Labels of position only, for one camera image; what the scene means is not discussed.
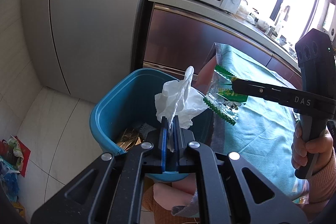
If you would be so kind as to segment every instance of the gold wrapper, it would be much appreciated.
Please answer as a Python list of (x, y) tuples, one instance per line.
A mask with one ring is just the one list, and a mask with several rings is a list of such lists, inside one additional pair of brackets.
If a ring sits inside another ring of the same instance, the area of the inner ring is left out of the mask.
[(140, 144), (143, 142), (142, 135), (135, 130), (134, 128), (126, 128), (125, 131), (121, 134), (116, 144), (127, 151), (132, 148), (134, 145)]

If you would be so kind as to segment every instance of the blue trash bin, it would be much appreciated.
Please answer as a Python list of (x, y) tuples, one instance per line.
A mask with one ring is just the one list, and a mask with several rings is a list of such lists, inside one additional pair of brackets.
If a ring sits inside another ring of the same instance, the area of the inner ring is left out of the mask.
[[(146, 122), (155, 128), (161, 124), (156, 118), (154, 95), (162, 92), (163, 84), (176, 78), (155, 69), (139, 69), (118, 83), (95, 106), (90, 116), (90, 129), (103, 151), (119, 155), (125, 150), (114, 140), (135, 122)], [(212, 111), (207, 109), (192, 119), (195, 139), (205, 142), (211, 123)], [(187, 176), (177, 172), (152, 174), (153, 178), (177, 181)]]

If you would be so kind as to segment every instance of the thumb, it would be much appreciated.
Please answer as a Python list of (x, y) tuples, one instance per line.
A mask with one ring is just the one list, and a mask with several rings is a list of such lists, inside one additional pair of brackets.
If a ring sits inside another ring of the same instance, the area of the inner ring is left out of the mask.
[(311, 140), (306, 143), (306, 149), (309, 153), (324, 153), (331, 150), (333, 147), (333, 138), (326, 131), (326, 134), (318, 137), (317, 139)]

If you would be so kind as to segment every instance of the tile floor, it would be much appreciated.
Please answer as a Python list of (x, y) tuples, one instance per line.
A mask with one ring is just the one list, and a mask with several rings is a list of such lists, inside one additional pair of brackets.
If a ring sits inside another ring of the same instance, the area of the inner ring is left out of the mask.
[[(18, 177), (28, 223), (38, 207), (102, 153), (89, 128), (94, 106), (44, 87), (29, 108), (17, 134), (31, 150), (26, 176)], [(154, 224), (153, 214), (142, 211), (140, 223)]]

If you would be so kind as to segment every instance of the finger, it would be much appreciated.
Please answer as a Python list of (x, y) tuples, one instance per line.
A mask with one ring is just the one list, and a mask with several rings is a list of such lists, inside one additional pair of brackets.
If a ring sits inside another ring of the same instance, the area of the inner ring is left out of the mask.
[(295, 135), (297, 138), (301, 137), (302, 135), (302, 128), (301, 128), (301, 123), (297, 122), (295, 125)]
[(292, 149), (292, 158), (300, 166), (306, 166), (307, 165), (307, 161), (308, 161), (307, 156), (301, 157), (298, 153), (296, 153), (295, 149)]
[(301, 137), (297, 138), (295, 135), (293, 138), (293, 145), (294, 145), (295, 151), (301, 157), (305, 157), (307, 155), (307, 149), (305, 146), (305, 142), (301, 139)]
[(292, 166), (295, 168), (295, 169), (299, 169), (300, 168), (300, 165), (295, 162), (295, 160), (292, 158)]
[(309, 153), (324, 153), (331, 150), (333, 147), (333, 137), (328, 131), (317, 139), (306, 143), (305, 148)]

